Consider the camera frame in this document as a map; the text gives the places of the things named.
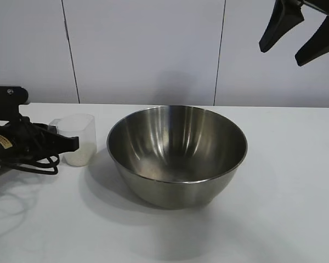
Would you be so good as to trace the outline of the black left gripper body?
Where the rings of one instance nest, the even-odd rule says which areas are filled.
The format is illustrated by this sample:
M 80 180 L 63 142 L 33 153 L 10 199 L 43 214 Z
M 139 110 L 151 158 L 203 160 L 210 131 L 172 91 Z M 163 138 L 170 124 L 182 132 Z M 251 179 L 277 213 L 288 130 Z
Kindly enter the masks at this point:
M 29 100 L 26 89 L 0 86 L 0 157 L 31 157 L 33 125 L 19 112 Z

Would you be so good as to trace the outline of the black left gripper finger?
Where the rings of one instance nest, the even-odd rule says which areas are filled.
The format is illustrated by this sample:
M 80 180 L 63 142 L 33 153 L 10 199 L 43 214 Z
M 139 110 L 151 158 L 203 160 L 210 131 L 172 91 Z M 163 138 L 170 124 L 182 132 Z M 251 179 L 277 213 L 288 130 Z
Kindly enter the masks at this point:
M 34 128 L 34 135 L 39 144 L 44 150 L 51 150 L 53 152 L 75 152 L 79 149 L 79 137 L 71 138 L 62 136 L 58 131 L 45 131 L 32 125 Z
M 56 126 L 53 126 L 53 125 L 48 125 L 48 124 L 43 124 L 43 123 L 35 123 L 34 125 L 36 127 L 40 128 L 40 129 L 43 129 L 43 130 L 48 131 L 48 132 L 56 132 L 57 131 Z

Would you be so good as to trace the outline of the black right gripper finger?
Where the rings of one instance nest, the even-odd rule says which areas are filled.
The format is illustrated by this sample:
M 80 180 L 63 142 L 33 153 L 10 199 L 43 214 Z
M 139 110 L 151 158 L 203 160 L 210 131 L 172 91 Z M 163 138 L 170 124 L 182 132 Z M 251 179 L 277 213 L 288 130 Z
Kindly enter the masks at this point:
M 329 53 L 329 18 L 326 18 L 313 36 L 296 53 L 295 59 L 298 66 L 313 61 Z
M 269 23 L 263 33 L 259 47 L 268 52 L 288 31 L 304 21 L 301 11 L 303 1 L 276 0 Z

